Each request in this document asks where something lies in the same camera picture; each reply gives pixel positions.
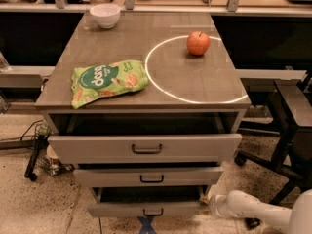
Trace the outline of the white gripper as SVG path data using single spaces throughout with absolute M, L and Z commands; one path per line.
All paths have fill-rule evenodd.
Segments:
M 229 217 L 226 195 L 214 195 L 212 197 L 201 196 L 201 201 L 209 203 L 210 211 L 202 211 L 203 215 L 213 215 L 216 217 Z

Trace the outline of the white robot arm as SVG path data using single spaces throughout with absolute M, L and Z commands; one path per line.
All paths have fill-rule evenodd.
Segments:
M 240 190 L 201 201 L 214 217 L 258 218 L 283 234 L 312 234 L 312 190 L 303 192 L 291 209 L 263 203 Z

